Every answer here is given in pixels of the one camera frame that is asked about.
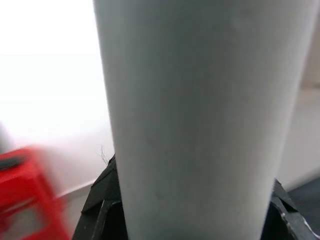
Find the red object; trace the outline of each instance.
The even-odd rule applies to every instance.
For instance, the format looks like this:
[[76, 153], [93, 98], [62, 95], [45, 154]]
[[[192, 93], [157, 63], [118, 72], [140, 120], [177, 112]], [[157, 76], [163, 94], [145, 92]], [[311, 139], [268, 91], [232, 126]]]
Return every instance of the red object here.
[[39, 165], [39, 151], [33, 147], [21, 148], [1, 154], [0, 161], [12, 157], [22, 157], [23, 162], [0, 170], [0, 233], [9, 228], [10, 216], [34, 205], [46, 226], [22, 240], [69, 240], [62, 202], [56, 198]]

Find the white background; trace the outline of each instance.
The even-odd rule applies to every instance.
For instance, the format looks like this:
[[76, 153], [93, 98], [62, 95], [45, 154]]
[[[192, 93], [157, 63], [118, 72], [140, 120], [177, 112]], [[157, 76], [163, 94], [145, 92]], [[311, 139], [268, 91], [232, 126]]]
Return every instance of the white background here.
[[[10, 149], [46, 149], [60, 194], [105, 168], [114, 148], [90, 0], [0, 0], [0, 122]], [[320, 172], [319, 125], [320, 94], [304, 90], [278, 174], [285, 186]]]

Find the white pole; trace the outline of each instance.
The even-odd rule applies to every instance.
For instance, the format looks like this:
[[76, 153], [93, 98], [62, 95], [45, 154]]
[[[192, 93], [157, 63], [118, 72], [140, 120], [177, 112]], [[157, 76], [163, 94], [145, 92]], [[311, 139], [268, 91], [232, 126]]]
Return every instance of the white pole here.
[[131, 240], [258, 240], [317, 0], [95, 0]]

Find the red stool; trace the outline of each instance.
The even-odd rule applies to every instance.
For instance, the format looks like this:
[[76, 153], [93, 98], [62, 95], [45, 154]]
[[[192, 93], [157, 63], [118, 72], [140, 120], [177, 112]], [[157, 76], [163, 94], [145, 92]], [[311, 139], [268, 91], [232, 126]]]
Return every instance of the red stool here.
[[16, 166], [0, 170], [0, 233], [9, 228], [10, 216], [34, 205], [46, 226], [23, 240], [69, 240], [62, 202], [47, 182], [38, 164], [38, 155], [39, 151], [33, 147], [0, 155], [2, 163], [12, 158], [22, 160]]

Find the gray pipe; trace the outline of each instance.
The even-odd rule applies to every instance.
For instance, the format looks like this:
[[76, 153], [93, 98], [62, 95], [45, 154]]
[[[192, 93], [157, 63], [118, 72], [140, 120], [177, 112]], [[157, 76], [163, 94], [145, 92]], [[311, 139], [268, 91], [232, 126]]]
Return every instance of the gray pipe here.
[[258, 240], [317, 0], [95, 0], [131, 240]]

